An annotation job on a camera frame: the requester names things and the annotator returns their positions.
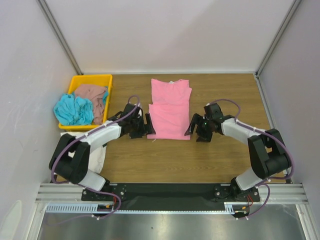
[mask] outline metal frame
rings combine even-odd
[[[317,228],[314,224],[314,220],[310,211],[308,199],[302,184],[286,184],[286,183],[271,183],[270,187],[270,198],[267,202],[268,205],[296,205],[297,211],[300,217],[300,221],[307,240],[320,239]],[[255,205],[261,205],[268,194],[266,187],[258,188],[259,195],[261,198],[260,202],[254,203]],[[30,224],[29,231],[26,233],[25,240],[35,240],[41,230],[41,224],[46,212],[47,206],[61,206],[55,213],[65,212],[63,208],[67,206],[92,206],[97,202],[82,201],[83,188],[74,184],[54,184],[54,183],[43,183],[40,185],[38,195],[36,197],[34,205],[33,219]],[[110,204],[111,202],[98,202],[99,204]],[[119,210],[117,214],[232,214],[232,205],[243,204],[243,202],[225,202],[225,211],[133,211],[133,210]]]
[[[302,184],[287,184],[287,183],[271,183],[269,184],[271,189],[270,198],[267,204],[294,204],[305,205],[308,204],[308,199]],[[254,204],[262,204],[268,194],[266,187],[258,188],[261,202]],[[74,184],[53,184],[43,183],[40,185],[38,195],[36,197],[36,204],[96,204],[96,201],[82,201],[83,188]],[[243,204],[243,202],[226,202],[230,205]],[[101,201],[99,204],[112,204],[110,201]]]
[[[262,71],[264,70],[269,58],[271,57],[272,53],[274,52],[275,48],[277,47],[278,42],[280,41],[281,37],[283,36],[284,32],[286,31],[289,23],[291,22],[293,16],[295,15],[295,13],[296,13],[296,11],[302,1],[303,0],[294,0],[293,3],[291,4],[291,7],[290,7],[288,13],[286,14],[278,32],[276,33],[268,51],[264,55],[263,60],[260,63],[260,65],[256,71],[256,75],[258,77],[261,75]]]
[[[65,51],[67,57],[69,58],[74,70],[78,75],[82,75],[82,71],[66,41],[64,38],[62,31],[60,30],[50,8],[46,2],[46,0],[37,0],[43,14],[45,15],[46,19],[48,20],[49,25],[51,26],[54,34],[56,35],[57,39],[59,40],[61,47]],[[270,59],[272,53],[274,52],[278,42],[280,41],[281,37],[283,36],[285,30],[287,29],[290,21],[292,20],[295,12],[297,11],[300,3],[302,0],[294,0],[292,3],[290,10],[288,11],[285,19],[283,20],[275,38],[273,39],[267,53],[265,54],[254,78],[256,80],[263,106],[267,115],[267,119],[269,124],[272,128],[276,126],[275,121],[273,120],[272,113],[269,109],[268,101],[264,92],[264,87],[260,81],[260,74],[263,71],[265,65],[267,64],[268,60]],[[269,184],[271,193],[270,199],[267,204],[294,204],[296,205],[296,209],[300,218],[300,222],[307,240],[317,240],[320,239],[320,234],[315,225],[315,220],[312,215],[312,211],[310,205],[308,203],[308,199],[306,193],[304,191],[302,184],[282,184],[282,183],[272,183]],[[73,184],[60,184],[55,185],[53,183],[44,183],[41,184],[39,193],[37,195],[34,209],[33,209],[33,216],[28,231],[25,233],[24,239],[25,240],[35,240],[38,238],[39,232],[41,230],[41,224],[44,218],[44,214],[46,212],[46,208],[49,204],[93,204],[94,202],[83,202],[81,201],[82,195],[82,188]],[[265,187],[259,187],[258,189],[259,195],[261,198],[261,202],[257,202],[255,204],[262,204],[267,196],[267,189]],[[230,209],[231,205],[239,204],[239,202],[226,202],[225,206],[226,209]],[[132,214],[139,214],[140,211],[118,211],[117,213],[132,213]],[[152,214],[159,213],[159,214],[174,214],[174,212],[149,212]],[[207,214],[216,214],[217,212],[207,212]],[[203,212],[193,212],[193,214],[203,214]]]
[[[78,75],[83,75],[77,61],[76,58],[74,56],[74,54],[72,53],[64,35],[62,34],[57,21],[55,20],[46,0],[37,0],[45,18],[47,19],[50,27],[53,30],[54,35],[57,37],[58,41],[60,42],[61,47],[63,48],[64,52],[66,53],[66,56],[68,57],[68,59],[70,60],[71,65],[73,66],[74,70],[76,71],[76,73]]]

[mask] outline white backdrop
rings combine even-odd
[[[293,0],[47,0],[84,73],[256,71]]]
[[[0,239],[13,239],[2,222],[21,201],[22,240],[60,138],[53,106],[75,71],[35,0],[2,0],[0,33]]]
[[[271,114],[320,226],[320,1],[301,3],[261,74]]]

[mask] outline pink cloth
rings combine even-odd
[[[105,105],[103,97],[107,89],[104,86],[98,86],[94,84],[81,84],[74,91],[76,97],[83,99],[89,99],[93,104],[93,122],[100,125],[103,122],[105,114]]]
[[[151,79],[152,103],[149,113],[156,134],[148,139],[190,140],[185,136],[189,127],[189,80],[163,82]]]

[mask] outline wooden surface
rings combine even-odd
[[[190,119],[204,114],[204,106],[226,98],[241,106],[239,119],[257,128],[269,129],[261,97],[252,74],[153,74],[114,75],[108,116],[122,111],[128,97],[140,96],[145,113],[151,99],[151,78],[163,82],[189,80]],[[225,115],[237,108],[219,103]],[[127,183],[212,183],[230,182],[250,167],[248,147],[220,134],[210,143],[191,140],[129,139],[123,136],[108,143],[101,175],[111,182]]]

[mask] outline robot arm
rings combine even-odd
[[[115,116],[109,118],[104,125],[122,118],[126,114],[130,113],[134,108],[134,104],[127,103],[123,111],[120,111]],[[63,154],[56,165],[55,173],[73,184],[79,184],[93,190],[100,191],[102,187],[109,185],[109,181],[88,169],[90,153],[98,147],[126,134],[129,134],[131,139],[141,138],[147,134],[155,134],[156,132],[152,126],[151,118],[148,113],[145,114],[145,118],[146,124],[144,123],[143,110],[138,105],[136,110],[123,120],[106,126],[100,130],[95,128],[83,133],[87,137],[76,142]],[[58,155],[66,148],[66,146],[76,138],[80,137],[81,136],[75,137],[70,134],[64,134],[61,136],[49,164],[50,170],[52,169]]]
[[[238,120],[235,121],[235,118],[231,115],[224,116],[217,103],[208,103],[204,107],[204,111],[204,116],[200,116],[197,113],[193,115],[185,135],[192,134],[195,125],[197,125],[197,142],[210,142],[213,133],[219,133],[248,145],[251,167],[231,180],[234,196],[291,167],[291,162],[285,150],[273,139],[259,133],[259,131],[268,133],[283,143],[278,130],[270,129],[266,131],[254,128]]]

